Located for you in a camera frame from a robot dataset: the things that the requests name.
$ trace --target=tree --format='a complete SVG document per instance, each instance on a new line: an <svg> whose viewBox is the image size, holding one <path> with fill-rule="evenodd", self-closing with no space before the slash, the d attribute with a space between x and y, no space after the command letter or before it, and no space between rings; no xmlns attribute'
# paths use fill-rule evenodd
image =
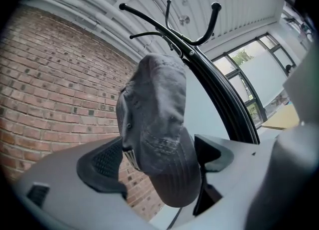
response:
<svg viewBox="0 0 319 230"><path fill-rule="evenodd" d="M237 54L234 57L232 57L232 58L238 65L241 65L244 62L249 61L250 59L252 59L254 57L248 55L246 50L243 48L243 49L239 50L237 52Z"/></svg>

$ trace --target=brick wall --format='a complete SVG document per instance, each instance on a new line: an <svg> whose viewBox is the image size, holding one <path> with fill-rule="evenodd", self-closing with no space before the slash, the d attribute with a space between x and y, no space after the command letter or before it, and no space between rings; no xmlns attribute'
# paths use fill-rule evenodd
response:
<svg viewBox="0 0 319 230"><path fill-rule="evenodd" d="M20 6L1 35L0 156L16 179L49 153L118 136L119 89L136 64L57 16ZM120 181L146 220L163 206L147 176L124 157Z"/></svg>

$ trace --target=baseball cap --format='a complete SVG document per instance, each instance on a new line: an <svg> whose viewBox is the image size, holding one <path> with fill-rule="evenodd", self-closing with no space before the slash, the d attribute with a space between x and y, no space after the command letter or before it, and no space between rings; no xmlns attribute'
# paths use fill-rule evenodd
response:
<svg viewBox="0 0 319 230"><path fill-rule="evenodd" d="M150 53L121 89L116 113L123 151L150 177L171 207L192 203L200 189L194 142L184 127L186 77L178 57Z"/></svg>

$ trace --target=corrugated ceiling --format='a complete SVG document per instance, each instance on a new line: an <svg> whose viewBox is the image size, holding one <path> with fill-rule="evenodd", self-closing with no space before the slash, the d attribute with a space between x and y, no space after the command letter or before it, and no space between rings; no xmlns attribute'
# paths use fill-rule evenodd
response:
<svg viewBox="0 0 319 230"><path fill-rule="evenodd" d="M137 32L154 31L154 27L134 15L120 11L122 2L148 14L164 24L167 0L22 0L21 2L54 13L95 33L134 60L148 52L175 54L159 37L143 37L130 40ZM197 39L207 28L213 2L219 2L222 10L217 20L214 36L203 51L210 50L225 38L236 36L245 30L267 25L278 20L282 0L172 0L169 22L174 29Z"/></svg>

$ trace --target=window frame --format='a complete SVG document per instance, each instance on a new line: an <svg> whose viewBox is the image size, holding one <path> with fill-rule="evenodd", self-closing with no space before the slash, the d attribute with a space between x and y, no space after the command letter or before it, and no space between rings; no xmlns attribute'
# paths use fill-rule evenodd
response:
<svg viewBox="0 0 319 230"><path fill-rule="evenodd" d="M265 37L265 36L268 36L268 37L270 38L270 40L272 40L272 41L274 41L274 42L276 43L276 45L275 45L274 47L272 47L271 49L269 49L269 48L266 46L266 44L264 44L264 42L260 40L262 37ZM233 48L232 50L229 50L229 51L227 51L227 52L224 52L222 55L220 55L220 56L218 56L218 57L212 59L211 62L213 63L213 62L215 62L215 61L217 61L217 60L219 60L219 59L225 57L232 65L234 65L234 66L236 67L235 70L233 70L232 72L230 72L230 73L228 73L228 74L226 74L226 75L224 75L224 76L229 80L230 78L233 78L233 77L235 77L236 75L240 75L240 77L241 77L241 78L244 80L244 82L246 83L246 85L247 85L248 89L250 90L251 94L253 95L253 99L251 99L251 100L249 100L249 101L247 101L247 102L244 102L244 104L245 104L246 107L248 107L250 104L256 102L257 107L258 107L258 110L259 110L260 115L261 115L261 118L262 118L261 120L262 120L262 123L263 123L263 122L266 122L266 121L268 120L268 118L267 118L267 115L266 115L266 110L265 110L265 108L263 107L263 105L262 105L262 103L261 103L261 100L260 100L260 98L259 98L259 96L258 96L256 90L254 89L252 83L249 81L248 77L247 77L247 76L245 75L245 73L241 70L240 66L229 56L230 53L232 53L232 52L234 52L234 51L236 51L236 50L238 50L238 49L240 49L240 48L242 48L242 47L244 47L244 46L246 46L246 45L248 45L248 44L251 44L252 42L255 42L255 41L258 42L265 50L267 50L267 51L271 54L271 56L272 56L272 57L274 58L274 60L278 63L278 65L280 66L280 68L282 69L282 71L283 71L283 72L285 73L285 75L288 77L288 73L286 72L286 67L281 64L281 62L279 61L279 59L275 56L274 52L276 52L278 49L281 49L281 50L286 54L286 56L289 58L289 60L291 61L292 64L295 64L295 62L294 62L293 59L290 57L290 55L287 53L287 51L279 44L279 42L278 42L273 36L271 36L268 32L265 33L265 34L263 34L263 35L261 35L261 36L257 36L257 37L255 37L254 39L251 39L251 40L249 40L249 41L247 41L247 42L245 42L245 43L243 43L243 44L241 44L241 45L239 45L239 46Z"/></svg>

